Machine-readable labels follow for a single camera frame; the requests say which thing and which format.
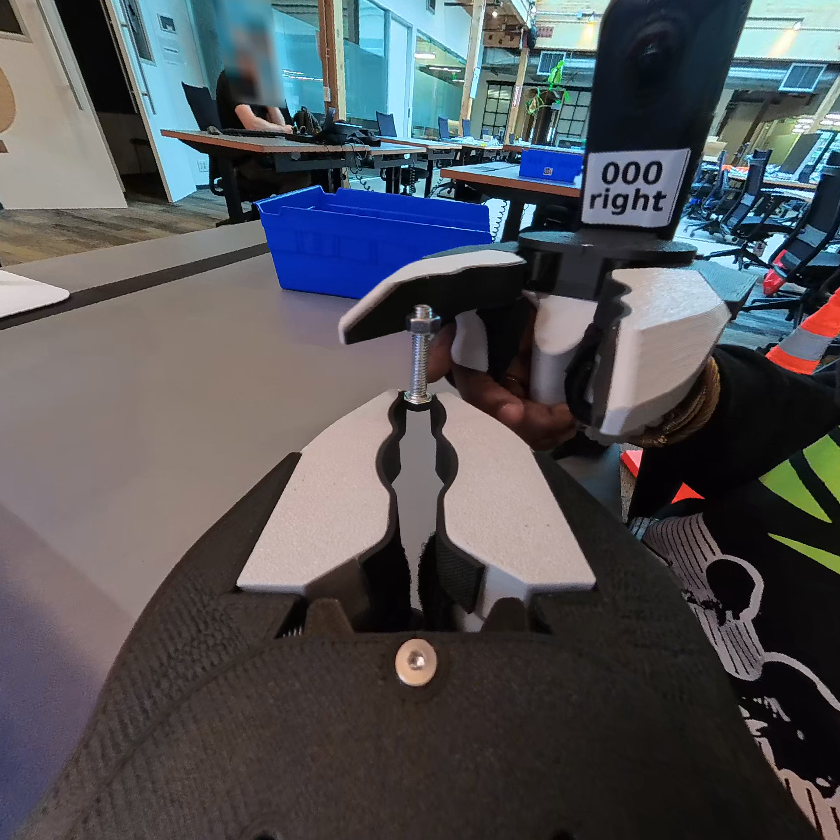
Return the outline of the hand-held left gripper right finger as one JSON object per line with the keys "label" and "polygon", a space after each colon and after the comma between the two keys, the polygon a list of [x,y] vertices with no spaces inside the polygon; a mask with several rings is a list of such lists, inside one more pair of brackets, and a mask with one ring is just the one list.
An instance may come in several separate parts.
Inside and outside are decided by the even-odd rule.
{"label": "hand-held left gripper right finger", "polygon": [[430,408],[436,442],[437,581],[456,617],[503,599],[590,592],[595,575],[530,447],[453,393]]}

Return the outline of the blue plastic bin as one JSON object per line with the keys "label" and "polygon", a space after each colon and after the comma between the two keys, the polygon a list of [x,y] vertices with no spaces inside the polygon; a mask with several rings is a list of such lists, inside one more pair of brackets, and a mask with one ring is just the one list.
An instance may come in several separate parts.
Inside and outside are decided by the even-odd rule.
{"label": "blue plastic bin", "polygon": [[585,162],[583,148],[532,145],[521,151],[519,178],[579,187]]}
{"label": "blue plastic bin", "polygon": [[482,204],[315,185],[255,207],[289,291],[359,299],[416,260],[492,243]]}

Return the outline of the green plant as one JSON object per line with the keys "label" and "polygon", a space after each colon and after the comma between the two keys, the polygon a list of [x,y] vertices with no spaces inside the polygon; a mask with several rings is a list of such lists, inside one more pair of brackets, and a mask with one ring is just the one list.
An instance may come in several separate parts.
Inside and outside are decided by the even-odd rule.
{"label": "green plant", "polygon": [[533,117],[541,109],[551,109],[556,103],[563,106],[567,100],[564,80],[565,55],[561,56],[551,67],[547,80],[547,87],[538,88],[537,92],[526,103],[526,113]]}

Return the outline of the wooden pillar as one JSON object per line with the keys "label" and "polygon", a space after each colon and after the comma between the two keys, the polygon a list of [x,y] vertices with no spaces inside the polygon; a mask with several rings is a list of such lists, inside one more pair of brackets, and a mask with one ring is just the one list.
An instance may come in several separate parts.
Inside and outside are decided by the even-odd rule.
{"label": "wooden pillar", "polygon": [[318,51],[325,111],[333,109],[337,120],[344,120],[348,114],[341,1],[318,1]]}

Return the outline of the orange traffic cone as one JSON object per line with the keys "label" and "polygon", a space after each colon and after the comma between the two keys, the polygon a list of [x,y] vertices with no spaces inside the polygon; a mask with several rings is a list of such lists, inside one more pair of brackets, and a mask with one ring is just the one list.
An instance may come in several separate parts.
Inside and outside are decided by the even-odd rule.
{"label": "orange traffic cone", "polygon": [[773,346],[766,358],[786,371],[813,375],[838,335],[839,290],[835,290],[825,304]]}

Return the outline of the white sign stand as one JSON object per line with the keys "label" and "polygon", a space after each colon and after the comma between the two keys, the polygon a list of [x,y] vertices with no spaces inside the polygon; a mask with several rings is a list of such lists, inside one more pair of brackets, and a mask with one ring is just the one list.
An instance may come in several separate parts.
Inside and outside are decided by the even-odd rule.
{"label": "white sign stand", "polygon": [[70,292],[1,269],[1,320],[68,301]]}

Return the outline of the wooden office desk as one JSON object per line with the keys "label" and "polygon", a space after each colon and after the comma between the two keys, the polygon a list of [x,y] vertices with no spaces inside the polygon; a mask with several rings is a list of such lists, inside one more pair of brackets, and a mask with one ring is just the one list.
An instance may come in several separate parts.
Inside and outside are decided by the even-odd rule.
{"label": "wooden office desk", "polygon": [[466,187],[482,196],[508,202],[501,242],[518,239],[526,205],[560,208],[560,230],[576,231],[581,225],[581,188],[573,183],[546,182],[520,175],[518,164],[500,161],[444,168],[441,177],[455,182],[456,198]]}
{"label": "wooden office desk", "polygon": [[414,165],[426,153],[423,146],[382,141],[380,145],[364,143],[323,144],[289,140],[276,133],[267,136],[244,136],[203,131],[163,130],[161,135],[179,140],[189,148],[206,154],[217,164],[227,207],[227,224],[242,224],[254,219],[254,211],[245,212],[235,173],[235,161],[245,155],[267,157],[277,172],[357,172],[364,168],[375,171],[401,170]]}

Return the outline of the black printed shirt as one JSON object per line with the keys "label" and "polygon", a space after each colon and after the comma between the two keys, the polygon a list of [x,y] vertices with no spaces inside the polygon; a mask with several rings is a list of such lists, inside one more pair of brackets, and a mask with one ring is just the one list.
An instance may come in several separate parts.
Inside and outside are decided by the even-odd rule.
{"label": "black printed shirt", "polygon": [[644,522],[764,758],[839,832],[838,428],[724,498]]}

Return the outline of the small red object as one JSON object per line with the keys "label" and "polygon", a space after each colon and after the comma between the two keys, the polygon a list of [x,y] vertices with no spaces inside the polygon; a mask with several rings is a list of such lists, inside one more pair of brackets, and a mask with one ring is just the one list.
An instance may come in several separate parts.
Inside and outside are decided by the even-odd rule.
{"label": "small red object", "polygon": [[[634,479],[638,476],[643,457],[644,450],[641,448],[627,448],[621,453],[621,462]],[[703,500],[703,498],[704,497],[701,494],[694,491],[686,483],[682,483],[673,496],[670,504],[687,500]]]}

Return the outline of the person's right forearm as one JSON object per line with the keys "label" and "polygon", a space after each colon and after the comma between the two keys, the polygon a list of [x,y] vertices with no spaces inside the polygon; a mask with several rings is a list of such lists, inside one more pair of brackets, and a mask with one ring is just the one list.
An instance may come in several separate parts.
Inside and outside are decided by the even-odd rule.
{"label": "person's right forearm", "polygon": [[756,480],[838,426],[838,361],[814,375],[719,345],[717,403],[702,425],[646,447],[630,518],[651,518],[687,485],[708,502]]}

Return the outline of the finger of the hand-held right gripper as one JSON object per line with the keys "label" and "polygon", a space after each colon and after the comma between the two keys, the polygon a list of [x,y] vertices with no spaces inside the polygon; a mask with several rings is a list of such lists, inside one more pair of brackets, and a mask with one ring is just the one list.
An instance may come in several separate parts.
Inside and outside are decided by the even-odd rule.
{"label": "finger of the hand-held right gripper", "polygon": [[628,440],[690,393],[729,321],[696,270],[621,268],[595,299],[539,295],[529,390],[596,439]]}
{"label": "finger of the hand-held right gripper", "polygon": [[442,322],[457,322],[454,362],[503,376],[516,358],[529,320],[523,290],[527,260],[513,249],[458,249],[400,268],[339,321],[342,344],[402,332],[413,308],[429,306]]}

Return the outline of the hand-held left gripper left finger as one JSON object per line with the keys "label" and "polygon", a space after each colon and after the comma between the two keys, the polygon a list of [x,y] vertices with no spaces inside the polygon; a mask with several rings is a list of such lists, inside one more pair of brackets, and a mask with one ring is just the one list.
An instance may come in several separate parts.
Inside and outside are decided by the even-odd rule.
{"label": "hand-held left gripper left finger", "polygon": [[304,447],[237,587],[334,598],[348,617],[410,617],[393,489],[405,431],[403,394],[389,390]]}

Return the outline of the long thin silver bolt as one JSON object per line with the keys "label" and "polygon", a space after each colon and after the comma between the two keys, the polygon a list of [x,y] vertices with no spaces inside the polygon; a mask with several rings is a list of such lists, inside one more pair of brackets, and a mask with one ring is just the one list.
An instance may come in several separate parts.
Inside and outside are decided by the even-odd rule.
{"label": "long thin silver bolt", "polygon": [[403,398],[413,408],[422,408],[432,400],[427,390],[428,363],[430,348],[438,332],[435,335],[412,335],[408,332],[412,341],[412,370]]}

